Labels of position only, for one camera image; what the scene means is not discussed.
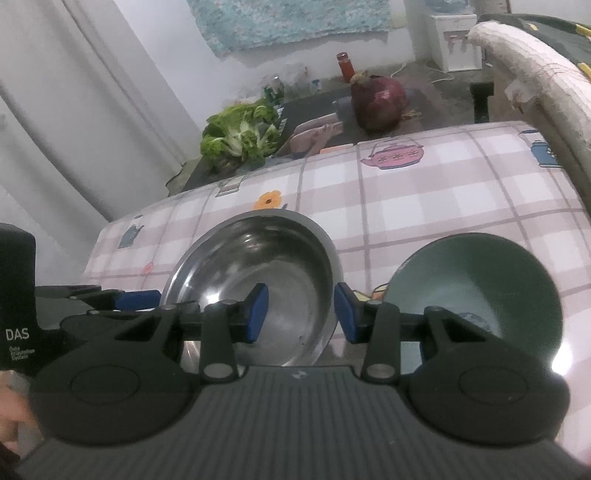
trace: green bowl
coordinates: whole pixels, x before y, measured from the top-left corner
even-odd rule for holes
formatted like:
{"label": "green bowl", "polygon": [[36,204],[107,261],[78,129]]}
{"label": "green bowl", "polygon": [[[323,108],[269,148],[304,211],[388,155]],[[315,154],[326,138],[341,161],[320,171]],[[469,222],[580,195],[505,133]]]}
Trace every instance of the green bowl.
{"label": "green bowl", "polygon": [[394,274],[385,300],[407,313],[444,307],[547,365],[562,339],[560,296],[549,273],[496,235],[462,233],[423,247]]}

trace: plaid tablecloth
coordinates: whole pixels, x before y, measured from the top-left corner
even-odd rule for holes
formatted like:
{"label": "plaid tablecloth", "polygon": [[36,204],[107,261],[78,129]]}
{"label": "plaid tablecloth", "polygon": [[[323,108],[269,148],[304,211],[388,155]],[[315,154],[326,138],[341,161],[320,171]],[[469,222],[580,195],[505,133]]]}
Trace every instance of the plaid tablecloth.
{"label": "plaid tablecloth", "polygon": [[[522,122],[361,143],[204,186],[122,218],[101,232],[82,281],[162,289],[194,241],[255,206],[284,207],[318,223],[339,251],[345,280],[368,293],[436,239],[459,232],[503,236],[531,251],[560,292],[564,340],[555,364],[571,388],[561,442],[589,461],[591,223],[552,163],[542,136]],[[337,329],[329,348],[338,355],[343,343]]]}

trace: black device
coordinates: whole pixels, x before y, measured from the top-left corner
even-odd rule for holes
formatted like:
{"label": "black device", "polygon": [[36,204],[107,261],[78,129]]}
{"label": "black device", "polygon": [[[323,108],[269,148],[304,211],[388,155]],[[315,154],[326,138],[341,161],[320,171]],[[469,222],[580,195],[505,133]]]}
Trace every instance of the black device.
{"label": "black device", "polygon": [[[445,309],[405,314],[338,284],[346,338],[368,344],[359,377],[347,366],[252,366],[240,377],[232,344],[256,341],[268,301],[258,284],[243,301],[203,311],[188,302],[75,312],[57,331],[32,330],[49,353],[21,371],[34,376],[45,441],[5,462],[5,476],[586,478],[553,442],[567,385],[537,359]],[[185,339],[201,340],[198,374],[178,365]],[[423,364],[410,375],[400,374],[402,341],[421,345]]]}

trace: silver bolt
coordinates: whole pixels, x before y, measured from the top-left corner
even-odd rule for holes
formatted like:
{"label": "silver bolt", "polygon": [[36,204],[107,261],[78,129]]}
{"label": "silver bolt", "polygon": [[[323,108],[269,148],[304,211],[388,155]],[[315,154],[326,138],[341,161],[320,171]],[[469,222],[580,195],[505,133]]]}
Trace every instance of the silver bolt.
{"label": "silver bolt", "polygon": [[392,365],[372,364],[368,367],[367,373],[372,378],[385,380],[387,378],[393,377],[396,373],[396,369]]}
{"label": "silver bolt", "polygon": [[233,372],[234,370],[228,364],[209,364],[203,369],[203,373],[209,378],[217,378],[219,380],[229,377]]}

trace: red bottle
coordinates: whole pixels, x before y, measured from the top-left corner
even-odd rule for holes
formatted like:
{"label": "red bottle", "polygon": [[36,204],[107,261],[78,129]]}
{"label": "red bottle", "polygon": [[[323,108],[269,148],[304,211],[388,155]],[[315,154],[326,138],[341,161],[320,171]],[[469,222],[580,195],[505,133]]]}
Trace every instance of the red bottle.
{"label": "red bottle", "polygon": [[339,61],[340,71],[343,73],[343,79],[349,83],[351,77],[355,75],[355,69],[353,68],[353,64],[347,55],[347,52],[342,51],[336,56],[337,60]]}

